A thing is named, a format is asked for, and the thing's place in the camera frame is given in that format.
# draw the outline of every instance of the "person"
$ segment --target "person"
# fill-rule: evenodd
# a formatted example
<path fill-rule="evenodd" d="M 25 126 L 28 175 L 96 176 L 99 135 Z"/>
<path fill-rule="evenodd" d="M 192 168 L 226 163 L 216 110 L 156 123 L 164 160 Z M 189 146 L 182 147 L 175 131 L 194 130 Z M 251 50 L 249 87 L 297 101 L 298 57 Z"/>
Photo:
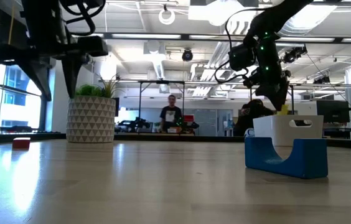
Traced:
<path fill-rule="evenodd" d="M 167 132 L 171 127 L 176 127 L 176 122 L 182 117 L 181 109 L 176 107 L 176 97 L 170 95 L 168 97 L 169 106 L 162 109 L 161 113 L 161 131 Z"/>
<path fill-rule="evenodd" d="M 236 122 L 233 127 L 233 135 L 244 136 L 246 130 L 253 128 L 253 119 L 270 115 L 274 115 L 274 112 L 265 107 L 261 100 L 251 100 L 249 103 L 242 106 L 238 122 Z"/>

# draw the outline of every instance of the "potted plant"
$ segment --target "potted plant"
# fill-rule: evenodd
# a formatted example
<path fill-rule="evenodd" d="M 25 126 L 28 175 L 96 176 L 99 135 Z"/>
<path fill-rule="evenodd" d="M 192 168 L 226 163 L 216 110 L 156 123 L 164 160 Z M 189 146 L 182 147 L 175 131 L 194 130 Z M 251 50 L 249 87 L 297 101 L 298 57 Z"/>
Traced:
<path fill-rule="evenodd" d="M 113 142 L 117 80 L 104 81 L 103 87 L 83 85 L 69 100 L 66 138 L 68 142 Z"/>

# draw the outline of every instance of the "security camera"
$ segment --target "security camera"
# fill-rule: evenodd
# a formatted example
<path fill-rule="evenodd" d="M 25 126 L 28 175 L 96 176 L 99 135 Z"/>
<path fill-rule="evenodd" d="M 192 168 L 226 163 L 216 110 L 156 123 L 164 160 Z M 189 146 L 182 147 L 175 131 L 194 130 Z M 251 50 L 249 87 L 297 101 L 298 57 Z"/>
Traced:
<path fill-rule="evenodd" d="M 193 59 L 194 55 L 190 49 L 185 49 L 182 54 L 182 60 L 185 62 L 190 62 Z"/>

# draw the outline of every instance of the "table surface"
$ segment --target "table surface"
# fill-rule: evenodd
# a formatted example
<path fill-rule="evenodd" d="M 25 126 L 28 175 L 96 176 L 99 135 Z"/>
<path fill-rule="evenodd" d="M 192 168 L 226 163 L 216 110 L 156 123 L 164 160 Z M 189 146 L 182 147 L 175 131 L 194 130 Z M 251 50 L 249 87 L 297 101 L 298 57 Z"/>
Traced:
<path fill-rule="evenodd" d="M 0 223 L 351 224 L 351 149 L 328 157 L 302 180 L 247 169 L 242 143 L 0 145 Z"/>

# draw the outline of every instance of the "computer monitor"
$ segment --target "computer monitor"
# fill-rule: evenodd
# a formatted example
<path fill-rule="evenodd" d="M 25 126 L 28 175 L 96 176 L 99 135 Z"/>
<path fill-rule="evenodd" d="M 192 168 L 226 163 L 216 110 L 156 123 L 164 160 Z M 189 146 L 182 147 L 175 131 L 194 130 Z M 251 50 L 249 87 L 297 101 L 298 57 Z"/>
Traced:
<path fill-rule="evenodd" d="M 348 123 L 350 122 L 349 103 L 337 100 L 317 100 L 317 115 L 323 115 L 325 123 Z"/>

